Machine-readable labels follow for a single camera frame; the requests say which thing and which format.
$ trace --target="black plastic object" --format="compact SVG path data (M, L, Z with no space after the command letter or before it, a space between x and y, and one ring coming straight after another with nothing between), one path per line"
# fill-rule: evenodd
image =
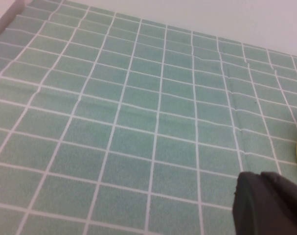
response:
M232 212L237 235L297 235L297 185L274 172L242 172Z

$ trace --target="black object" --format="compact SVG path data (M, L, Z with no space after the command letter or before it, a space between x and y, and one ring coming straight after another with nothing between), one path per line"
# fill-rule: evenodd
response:
M297 235L297 185L274 172L242 172L232 212L237 235Z

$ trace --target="white grid line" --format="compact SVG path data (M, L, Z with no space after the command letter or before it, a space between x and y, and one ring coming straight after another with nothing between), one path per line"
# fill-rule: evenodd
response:
M80 23L82 22L82 20L86 17L86 15L87 15L87 11L86 11L84 17L80 20L79 25L80 25ZM42 86L42 84L44 83L44 81L46 80L46 78L48 77L49 73L53 70L54 67L57 66L57 63L59 62L59 60L60 60L60 58L62 57L63 53L66 51L67 47L69 46L70 41L71 41L72 38L74 37L76 30L77 30L77 28L73 31L71 37L69 38L69 40L68 40L67 44L65 45L64 49L62 50L62 52L61 52L60 55L58 56L57 60L56 60L55 63L53 64L52 68L50 68L50 69L46 72L45 76L44 76L43 79L41 80L40 85L39 85L39 87L38 87L38 90L36 91L36 93L34 93L34 94L32 95L32 97L30 98L30 100L29 100L29 102L28 102L28 104L27 104L27 107L25 108L25 113L27 112L29 106L31 105L31 102L32 102L33 98L35 97L35 95L40 91L41 86ZM22 119L18 120L15 126L18 126L18 125L19 125L19 122L20 122L21 120L22 120ZM66 128L65 128L65 131L64 131L63 134L61 135L61 137L60 137L60 139L59 139L59 141L58 141L58 143L57 143L57 145L56 145L56 148L55 148L55 150L54 150L54 152L53 152L53 155L51 156L51 159L50 159L50 161L49 161L49 163L48 163L48 165L47 165L47 167L46 167L45 173L43 174L43 176L42 176L42 178L41 178L41 180L40 180L40 182L39 182L39 184L38 184L38 186L37 186L37 188L36 188L36 191L35 191L34 195L32 196L32 199L31 199L31 201L30 201L30 203L29 203L29 205L28 205L28 207L27 207L27 211L26 211L26 213L24 214L24 216L23 216L23 218L22 218L22 221L21 221L20 224L19 224L19 227L18 227L18 230L17 230L17 232L16 232L16 235L20 235L21 232L22 232L22 230L23 230L23 227L24 227L24 225L25 225L25 223L26 223L26 220L27 220L27 218L28 218L28 215L29 215L29 211L32 210L32 207L33 207L33 205L34 205L34 203L35 203L35 201L36 201L36 198L37 198L37 196L38 196L39 193L40 193L40 190L41 190L41 188L42 188L42 186L43 186L43 184L44 184L44 181L45 181L45 179L46 179L47 172L49 172L49 169L50 169L50 167L51 167L51 165L52 165L52 163L53 163L53 161L54 161L54 158L55 158L55 156L56 156L56 154L57 154L57 151L58 151L58 149L59 149L59 146L60 146L60 144L61 144L61 143L60 143L60 140L62 140L63 137L64 137L64 135L66 134L66 131L67 131L67 128L69 127L69 124L70 124L70 123L69 123L69 121L68 121L68 123L67 123L67 125L66 125Z
M221 54L219 52L218 37L216 39L217 39L217 50L218 50L218 53L219 53L219 56L220 56L220 67L221 67L223 82L224 82L224 85L225 85L225 91L226 91L226 96L227 96L227 100L228 100L228 108L229 108L229 113L230 113L231 123L232 123L232 128L233 128L233 137L234 137L235 146L236 146L236 150L237 150L237 158L238 158L240 170L243 171L242 158L241 158L240 148L239 148L239 145L238 145L236 131L235 131L235 124L234 124L234 119L233 119L231 103L230 103L230 99L229 99L229 95L228 95L228 87L227 87L227 82L226 82L225 73L224 73L224 69L223 69L222 57L221 57Z
M195 61L194 61L194 46L193 46L193 31L191 32L191 45L192 45L192 78L193 78L193 98L194 98L194 113L195 113L195 142L198 143L198 113L197 113L197 102L196 102L196 89L195 89ZM202 209L202 190L201 190L201 175L199 172L200 160L199 160L199 147L195 145L195 157L197 167L197 197L198 197L198 216L201 235L205 235L204 220L203 220L203 209Z
M122 100L123 100L123 95L124 95L126 84L128 82L128 77L129 77L129 74L130 74L131 64L132 64L132 61L133 61L133 56L134 56L134 52L135 52L136 42L137 42L137 39L138 39L138 34L139 34L139 31L140 31L141 22L142 22L142 19L140 20L139 26L138 26L138 29L137 29L137 36L136 36L136 39L135 39L135 43L134 43L134 47L133 47L133 51L132 51L132 56L131 56L131 59L130 59L130 62L129 62L128 71L127 71L126 78L125 78L125 81L124 81L124 85L123 85L123 88L122 88L122 92L121 92L121 96L120 96L120 101L119 101L119 104L118 104L118 109L117 109L116 114L115 114L115 117L114 117L114 123L113 123L113 127L112 127L112 130L111 130L110 136L109 136L108 145L107 145L107 148L106 148L106 152L105 152L103 164L101 166L100 173L99 173L99 176L98 176L98 182L101 182L102 177L103 177L103 174L104 174L105 165L106 165L106 161L107 161L107 158L108 158L108 153L109 153L109 150L110 150L110 147L111 147L111 143L112 143L112 140L113 140L115 127L116 127L116 124L117 124L117 120L118 120L118 116L119 116L119 112L120 112L120 108L121 108L121 103L122 103ZM91 220L91 216L92 216L92 213L93 213L93 210L94 210L94 206L95 206L96 201L97 201L99 187L100 187L100 184L97 184L96 185L96 188L95 188L94 195L93 195L93 199L92 199L92 202L91 202L91 207L89 209L89 214L88 214L88 217L87 217L87 222L85 223L85 226L84 226L83 235L86 235L86 233L88 231L89 221Z

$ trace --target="green grid tablecloth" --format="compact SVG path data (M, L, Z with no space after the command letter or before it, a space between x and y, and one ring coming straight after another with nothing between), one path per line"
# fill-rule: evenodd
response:
M0 235L234 234L296 140L295 56L66 0L0 35Z

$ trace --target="white surface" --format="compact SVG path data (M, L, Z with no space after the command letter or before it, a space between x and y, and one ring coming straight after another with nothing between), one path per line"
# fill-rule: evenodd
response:
M297 55L297 0L72 0Z

